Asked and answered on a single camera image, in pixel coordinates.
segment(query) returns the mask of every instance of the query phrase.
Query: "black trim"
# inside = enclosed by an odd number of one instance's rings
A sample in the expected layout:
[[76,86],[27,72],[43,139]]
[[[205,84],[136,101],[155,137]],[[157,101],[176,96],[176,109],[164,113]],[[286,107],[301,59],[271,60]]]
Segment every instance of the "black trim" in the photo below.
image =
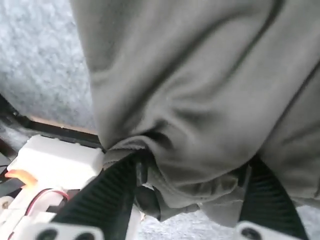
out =
[[[42,135],[103,150],[97,135],[32,121],[28,117],[21,115],[1,94],[0,123],[28,137]],[[12,154],[6,152],[7,150],[3,152],[6,157],[12,156]]]

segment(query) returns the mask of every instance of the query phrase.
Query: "wire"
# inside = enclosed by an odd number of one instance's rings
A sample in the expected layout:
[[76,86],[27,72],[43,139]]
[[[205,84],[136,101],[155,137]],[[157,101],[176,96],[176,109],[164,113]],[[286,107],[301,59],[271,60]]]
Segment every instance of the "wire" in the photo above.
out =
[[60,190],[56,190],[56,189],[53,189],[53,188],[46,188],[46,189],[41,190],[37,195],[34,196],[34,198],[29,203],[28,207],[26,208],[24,215],[25,216],[29,216],[29,214],[30,214],[33,206],[37,202],[37,200],[40,197],[42,197],[43,195],[47,194],[47,193],[57,193],[57,194],[61,195],[66,201],[70,200],[69,195],[66,194],[65,192],[60,191]]
[[10,240],[12,238],[12,236],[15,234],[15,232],[13,231],[12,233],[10,233],[8,240]]

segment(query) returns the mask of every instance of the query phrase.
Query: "gray fabric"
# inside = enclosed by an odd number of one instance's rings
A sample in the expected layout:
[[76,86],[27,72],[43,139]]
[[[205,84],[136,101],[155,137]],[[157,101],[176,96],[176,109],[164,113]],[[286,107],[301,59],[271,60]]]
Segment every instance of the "gray fabric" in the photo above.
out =
[[[0,11],[0,93],[24,114],[93,128],[88,74],[68,1],[2,0]],[[27,140],[9,128],[1,128],[0,137],[17,150]],[[320,239],[320,211],[305,206],[299,214],[310,239]],[[162,223],[147,217],[138,239],[228,240],[232,233],[198,211]]]
[[319,198],[319,1],[72,4],[100,140],[147,144],[170,207],[230,194],[258,151],[292,197]]

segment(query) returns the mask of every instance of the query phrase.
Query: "black plastic part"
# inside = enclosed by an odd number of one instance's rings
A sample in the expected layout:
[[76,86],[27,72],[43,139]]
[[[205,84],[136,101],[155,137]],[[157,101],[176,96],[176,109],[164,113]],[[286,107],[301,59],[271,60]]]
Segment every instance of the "black plastic part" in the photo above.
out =
[[147,174],[143,166],[151,158],[149,151],[138,150],[121,159],[74,196],[52,221],[97,227],[105,240],[124,240],[135,191]]
[[[78,143],[86,147],[103,150],[97,135],[32,121],[28,117],[21,115],[1,94],[0,123],[27,137],[39,134],[49,138],[58,138],[68,143]],[[3,154],[7,158],[12,158],[15,153],[9,151],[8,147],[6,149],[7,151]]]
[[279,180],[257,156],[249,166],[251,173],[248,176],[239,222],[249,221],[307,240],[296,208]]

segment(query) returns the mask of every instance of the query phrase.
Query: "screw hole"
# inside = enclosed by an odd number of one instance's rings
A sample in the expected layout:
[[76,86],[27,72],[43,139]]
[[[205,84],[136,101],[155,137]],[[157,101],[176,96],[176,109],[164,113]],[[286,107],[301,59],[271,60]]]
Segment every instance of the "screw hole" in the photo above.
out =
[[82,233],[76,237],[75,240],[95,240],[95,236],[92,233]]
[[58,232],[55,229],[46,229],[42,231],[36,238],[36,240],[55,240]]
[[260,233],[254,230],[253,228],[247,227],[241,231],[241,234],[242,236],[250,240],[262,240]]

